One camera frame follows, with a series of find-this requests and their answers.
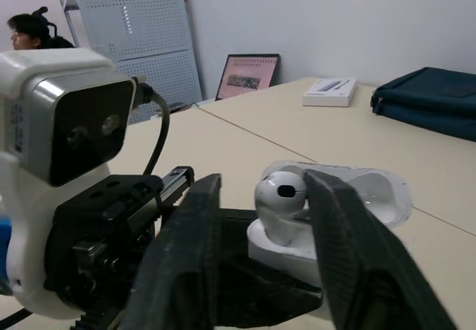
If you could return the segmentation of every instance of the product box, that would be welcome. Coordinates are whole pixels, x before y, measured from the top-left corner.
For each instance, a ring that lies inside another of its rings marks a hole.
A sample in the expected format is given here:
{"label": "product box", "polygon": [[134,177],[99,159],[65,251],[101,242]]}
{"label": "product box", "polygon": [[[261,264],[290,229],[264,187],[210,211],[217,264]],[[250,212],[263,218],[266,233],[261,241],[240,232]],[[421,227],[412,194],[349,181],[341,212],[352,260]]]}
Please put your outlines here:
{"label": "product box", "polygon": [[356,79],[320,79],[303,95],[303,106],[348,107]]}

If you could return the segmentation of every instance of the table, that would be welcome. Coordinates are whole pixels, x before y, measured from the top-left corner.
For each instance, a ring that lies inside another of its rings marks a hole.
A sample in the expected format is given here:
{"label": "table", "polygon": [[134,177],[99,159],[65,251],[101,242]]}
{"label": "table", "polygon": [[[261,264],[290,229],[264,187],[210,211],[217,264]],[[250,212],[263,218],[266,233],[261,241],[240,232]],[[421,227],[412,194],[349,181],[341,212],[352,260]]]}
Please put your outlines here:
{"label": "table", "polygon": [[[142,172],[158,136],[158,120],[130,126],[120,154],[110,162],[116,174]],[[221,205],[254,207],[254,187],[262,171],[275,161],[309,161],[266,139],[199,109],[174,114],[169,138],[154,170],[165,175],[178,165],[191,165],[196,177],[222,173]],[[460,329],[476,329],[476,237],[427,213],[413,209],[396,235],[405,243]],[[0,297],[0,317],[18,308]],[[15,330],[67,329],[71,322],[32,316]],[[309,315],[276,326],[279,330],[331,330],[333,325]]]}
{"label": "table", "polygon": [[303,107],[308,78],[210,103],[201,109],[326,164],[386,169],[404,178],[415,208],[476,234],[476,143],[371,112],[373,88],[358,87],[349,108]]}

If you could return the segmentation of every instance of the blue object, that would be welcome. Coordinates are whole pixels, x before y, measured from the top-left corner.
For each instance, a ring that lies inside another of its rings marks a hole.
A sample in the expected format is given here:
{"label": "blue object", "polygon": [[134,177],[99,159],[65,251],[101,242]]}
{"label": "blue object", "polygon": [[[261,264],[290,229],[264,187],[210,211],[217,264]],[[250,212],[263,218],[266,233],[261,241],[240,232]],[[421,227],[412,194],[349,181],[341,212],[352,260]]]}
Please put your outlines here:
{"label": "blue object", "polygon": [[7,252],[11,236],[12,223],[9,219],[0,219],[0,280],[8,280]]}
{"label": "blue object", "polygon": [[476,75],[423,68],[376,89],[373,112],[476,142]]}

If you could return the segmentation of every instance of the person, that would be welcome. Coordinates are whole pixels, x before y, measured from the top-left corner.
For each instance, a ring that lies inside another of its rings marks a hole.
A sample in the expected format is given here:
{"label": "person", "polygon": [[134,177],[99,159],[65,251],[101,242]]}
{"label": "person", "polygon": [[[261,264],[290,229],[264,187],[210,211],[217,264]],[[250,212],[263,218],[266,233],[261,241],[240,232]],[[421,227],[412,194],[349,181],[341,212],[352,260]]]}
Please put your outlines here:
{"label": "person", "polygon": [[19,14],[8,19],[13,33],[11,41],[15,50],[74,48],[68,40],[57,35],[57,26],[49,22],[43,14],[47,7],[41,7],[32,14]]}

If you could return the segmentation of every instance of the pegboard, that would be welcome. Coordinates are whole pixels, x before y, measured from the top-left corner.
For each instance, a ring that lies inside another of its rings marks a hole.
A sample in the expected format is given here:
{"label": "pegboard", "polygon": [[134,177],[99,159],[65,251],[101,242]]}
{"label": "pegboard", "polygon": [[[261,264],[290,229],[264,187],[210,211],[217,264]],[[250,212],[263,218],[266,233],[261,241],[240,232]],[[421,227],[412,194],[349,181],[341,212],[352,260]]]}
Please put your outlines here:
{"label": "pegboard", "polygon": [[91,46],[116,62],[192,48],[184,0],[77,1]]}
{"label": "pegboard", "polygon": [[[129,76],[146,75],[146,83],[160,93],[168,104],[202,100],[193,51],[122,61],[117,67]],[[139,112],[131,115],[129,124],[148,120],[159,110],[155,103],[139,106]]]}

